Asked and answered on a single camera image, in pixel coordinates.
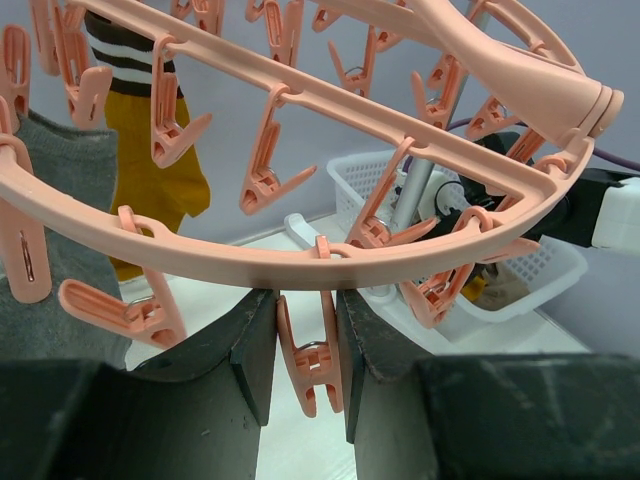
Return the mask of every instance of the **pink clothespin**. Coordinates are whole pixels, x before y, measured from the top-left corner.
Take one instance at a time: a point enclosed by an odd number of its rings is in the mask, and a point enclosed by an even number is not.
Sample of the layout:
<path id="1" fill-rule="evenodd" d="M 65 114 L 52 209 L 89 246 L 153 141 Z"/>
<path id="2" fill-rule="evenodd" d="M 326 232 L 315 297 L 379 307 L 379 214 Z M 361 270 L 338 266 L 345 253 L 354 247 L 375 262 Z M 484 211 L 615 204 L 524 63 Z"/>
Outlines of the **pink clothespin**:
<path id="1" fill-rule="evenodd" d="M 340 77 L 340 83 L 345 90 L 353 93 L 357 93 L 361 97 L 368 98 L 369 90 L 371 90 L 371 82 L 373 80 L 373 67 L 376 60 L 376 31 L 375 28 L 369 25 L 369 31 L 367 33 L 367 45 L 364 49 L 364 62 L 362 67 L 355 67 L 353 69 L 344 70 L 340 56 L 336 50 L 336 46 L 333 42 L 329 41 L 329 54 L 331 60 L 336 68 L 338 77 Z M 360 73 L 350 75 L 353 70 L 360 70 Z"/>
<path id="2" fill-rule="evenodd" d="M 418 118 L 437 128 L 446 128 L 453 115 L 453 108 L 462 85 L 465 71 L 453 56 L 443 55 L 427 80 L 430 90 L 440 91 L 438 98 L 427 100 L 422 77 L 418 72 L 411 74 L 411 88 L 418 112 Z"/>
<path id="3" fill-rule="evenodd" d="M 156 39 L 153 45 L 151 81 L 151 158 L 160 168 L 177 162 L 207 129 L 213 115 L 204 114 L 182 129 L 176 122 L 178 77 L 164 71 L 164 51 L 175 42 L 171 35 Z"/>
<path id="4" fill-rule="evenodd" d="M 171 16 L 184 20 L 193 10 L 191 0 L 186 0 L 184 5 L 181 0 L 171 0 L 170 13 Z"/>
<path id="5" fill-rule="evenodd" d="M 487 211 L 484 208 L 474 206 L 462 212 L 453 232 L 466 229 L 471 222 L 474 225 L 469 229 L 469 235 L 493 228 L 493 219 Z M 433 328 L 444 320 L 456 296 L 473 271 L 473 266 L 473 263 L 469 263 L 456 269 L 437 273 L 420 286 L 412 281 L 402 282 L 398 285 L 418 322 L 426 328 Z"/>
<path id="6" fill-rule="evenodd" d="M 17 113 L 29 113 L 31 83 L 31 40 L 27 31 L 17 25 L 7 25 L 2 33 L 2 65 L 0 95 L 9 105 L 12 132 L 20 128 Z"/>
<path id="7" fill-rule="evenodd" d="M 520 163 L 527 163 L 533 155 L 542 148 L 545 143 L 545 139 L 535 132 L 531 128 L 520 135 L 520 138 L 513 144 L 513 146 L 507 152 L 507 157 L 512 158 Z M 502 195 L 503 192 L 497 190 L 493 185 L 485 185 L 487 194 L 489 195 Z"/>
<path id="8" fill-rule="evenodd" d="M 89 66 L 89 46 L 81 30 L 85 9 L 67 6 L 63 11 L 58 0 L 50 1 L 55 53 L 71 119 L 78 128 L 96 128 L 101 122 L 111 86 L 111 69 Z"/>
<path id="9" fill-rule="evenodd" d="M 60 75 L 60 67 L 58 66 L 56 42 L 49 18 L 49 0 L 29 0 L 29 8 L 33 31 L 36 34 L 40 68 L 47 75 L 57 77 Z"/>
<path id="10" fill-rule="evenodd" d="M 0 97 L 0 155 L 13 155 L 33 175 L 27 147 L 12 135 L 9 105 Z M 9 288 L 22 303 L 36 303 L 51 293 L 51 272 L 44 227 L 0 198 L 0 257 Z"/>
<path id="11" fill-rule="evenodd" d="M 260 5 L 256 5 L 256 0 L 247 0 L 247 8 L 244 12 L 244 18 L 247 22 L 255 22 L 264 13 L 264 0 Z"/>
<path id="12" fill-rule="evenodd" d="M 507 114 L 507 109 L 496 97 L 490 96 L 471 119 L 464 134 L 469 140 L 475 141 L 511 127 L 518 121 L 519 119 L 515 115 Z"/>
<path id="13" fill-rule="evenodd" d="M 407 2 L 405 0 L 396 0 L 396 5 L 406 8 Z M 398 43 L 404 40 L 404 37 L 399 33 L 391 33 L 386 30 L 382 30 L 378 33 L 378 41 L 376 42 L 376 52 L 386 52 L 392 47 L 395 47 Z"/>
<path id="14" fill-rule="evenodd" d="M 324 32 L 327 28 L 333 25 L 336 20 L 342 16 L 341 13 L 334 12 L 324 7 L 322 4 L 318 5 L 316 14 L 313 16 L 313 22 L 311 23 L 311 29 L 316 32 Z"/>
<path id="15" fill-rule="evenodd" d="M 393 187 L 396 179 L 396 170 L 400 161 L 405 158 L 409 148 L 411 148 L 414 143 L 415 140 L 413 138 L 407 137 L 396 149 L 385 171 L 382 173 L 380 180 L 373 189 L 373 192 L 371 192 L 371 195 L 369 195 L 369 198 L 367 198 L 367 201 L 360 210 L 347 236 L 346 243 L 359 248 L 380 248 L 402 245 L 411 243 L 423 235 L 426 235 L 436 226 L 437 220 L 434 217 L 417 223 L 402 232 L 391 233 L 389 227 L 376 217 L 376 211 L 380 208 L 387 193 Z"/>
<path id="16" fill-rule="evenodd" d="M 226 0 L 192 0 L 193 14 L 198 28 L 218 37 L 222 35 L 222 21 Z"/>
<path id="17" fill-rule="evenodd" d="M 320 258 L 331 258 L 326 237 L 316 237 L 316 249 Z M 278 337 L 284 362 L 302 411 L 311 418 L 316 416 L 316 385 L 326 386 L 334 412 L 343 409 L 336 310 L 331 292 L 320 292 L 320 297 L 326 338 L 302 347 L 297 347 L 293 341 L 287 299 L 281 296 L 277 304 Z"/>
<path id="18" fill-rule="evenodd" d="M 287 3 L 283 18 L 277 0 L 264 1 L 264 19 L 271 58 L 294 68 L 298 60 L 303 10 L 302 0 L 291 0 Z"/>
<path id="19" fill-rule="evenodd" d="M 281 95 L 290 92 L 290 88 L 283 83 L 276 85 L 269 92 L 240 196 L 240 208 L 247 215 L 253 215 L 271 205 L 304 183 L 318 169 L 317 166 L 309 167 L 284 185 L 280 184 L 280 180 L 271 169 L 271 157 L 280 136 L 280 123 L 273 120 L 273 115 L 276 109 L 282 106 Z"/>
<path id="20" fill-rule="evenodd" d="M 122 228 L 141 234 L 133 211 L 118 208 Z M 187 338 L 180 311 L 164 275 L 142 269 L 153 295 L 124 303 L 78 280 L 67 279 L 60 285 L 58 299 L 62 308 L 75 318 L 96 327 L 154 347 L 167 349 Z"/>

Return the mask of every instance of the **dark gray fabric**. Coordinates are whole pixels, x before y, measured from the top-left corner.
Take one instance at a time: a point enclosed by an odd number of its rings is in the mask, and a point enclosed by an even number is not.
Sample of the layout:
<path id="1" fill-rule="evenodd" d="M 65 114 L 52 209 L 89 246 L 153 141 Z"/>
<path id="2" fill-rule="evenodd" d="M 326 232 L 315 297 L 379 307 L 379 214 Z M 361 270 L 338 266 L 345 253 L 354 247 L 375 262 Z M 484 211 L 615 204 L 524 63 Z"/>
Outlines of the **dark gray fabric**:
<path id="1" fill-rule="evenodd" d="M 36 177 L 77 200 L 108 212 L 116 181 L 117 134 L 56 125 L 37 113 L 21 118 L 17 136 L 27 145 Z M 127 338 L 68 315 L 57 299 L 72 278 L 116 298 L 120 289 L 109 259 L 46 229 L 52 293 L 35 304 L 17 302 L 0 279 L 0 360 L 89 358 L 124 368 Z"/>

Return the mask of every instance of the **black and white stripes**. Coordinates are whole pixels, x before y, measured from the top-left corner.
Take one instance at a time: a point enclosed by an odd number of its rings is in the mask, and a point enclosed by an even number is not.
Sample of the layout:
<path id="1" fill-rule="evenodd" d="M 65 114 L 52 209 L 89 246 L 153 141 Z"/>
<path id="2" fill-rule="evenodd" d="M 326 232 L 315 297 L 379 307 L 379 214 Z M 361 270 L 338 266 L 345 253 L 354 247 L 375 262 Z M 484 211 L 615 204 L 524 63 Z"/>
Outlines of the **black and white stripes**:
<path id="1" fill-rule="evenodd" d="M 87 12 L 85 26 L 96 60 L 113 71 L 111 90 L 136 97 L 150 97 L 153 40 L 92 12 Z M 175 72 L 172 61 L 165 63 L 164 71 Z M 182 98 L 180 88 L 178 98 Z"/>

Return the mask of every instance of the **laundry basket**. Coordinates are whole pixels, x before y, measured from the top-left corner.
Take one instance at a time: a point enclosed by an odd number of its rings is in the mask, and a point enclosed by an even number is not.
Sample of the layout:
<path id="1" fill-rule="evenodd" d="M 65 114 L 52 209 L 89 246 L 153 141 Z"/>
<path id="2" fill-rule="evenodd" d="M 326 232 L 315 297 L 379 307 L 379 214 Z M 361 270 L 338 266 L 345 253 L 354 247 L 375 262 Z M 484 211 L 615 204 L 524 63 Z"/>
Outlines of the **laundry basket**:
<path id="1" fill-rule="evenodd" d="M 392 150 L 349 155 L 329 161 L 327 172 L 335 181 L 336 214 L 340 228 L 349 232 L 393 155 Z M 451 179 L 457 179 L 455 172 L 435 167 Z M 455 207 L 464 210 L 469 206 L 462 189 L 447 189 L 446 203 L 442 208 Z M 393 189 L 378 210 L 381 220 L 388 222 L 392 212 L 391 202 L 396 197 Z M 450 316 L 469 316 L 485 322 L 504 322 L 528 313 L 543 303 L 556 297 L 572 285 L 587 271 L 584 257 L 571 245 L 543 237 L 536 253 L 506 261 L 507 266 L 522 279 L 529 288 L 529 295 L 496 311 L 487 311 L 473 305 L 462 295 L 458 295 Z"/>

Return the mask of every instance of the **purple cable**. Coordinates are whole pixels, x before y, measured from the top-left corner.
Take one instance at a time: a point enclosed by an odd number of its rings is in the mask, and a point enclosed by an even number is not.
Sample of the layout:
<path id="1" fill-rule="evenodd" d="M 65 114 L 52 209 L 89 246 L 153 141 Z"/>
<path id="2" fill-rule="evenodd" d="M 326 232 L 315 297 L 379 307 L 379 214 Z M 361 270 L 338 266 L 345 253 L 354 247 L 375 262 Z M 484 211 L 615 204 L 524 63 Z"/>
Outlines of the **purple cable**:
<path id="1" fill-rule="evenodd" d="M 471 120 L 472 120 L 471 118 L 463 118 L 461 120 L 456 120 L 455 122 L 449 124 L 449 127 L 447 128 L 447 132 L 450 132 L 451 130 L 455 130 L 456 128 L 464 127 L 465 125 L 469 125 L 471 123 Z M 520 127 L 527 126 L 524 122 L 518 122 L 517 125 L 519 125 Z M 626 158 L 619 157 L 618 155 L 606 152 L 597 147 L 593 149 L 593 154 L 596 157 L 599 157 L 606 162 L 613 163 L 614 165 L 618 165 L 619 167 L 628 168 L 629 170 L 633 170 L 635 172 L 640 172 L 640 163 L 638 162 L 627 160 Z M 403 172 L 409 171 L 409 166 L 411 165 L 412 161 L 413 161 L 413 157 L 407 158 L 406 162 L 404 162 L 404 165 L 402 166 Z"/>

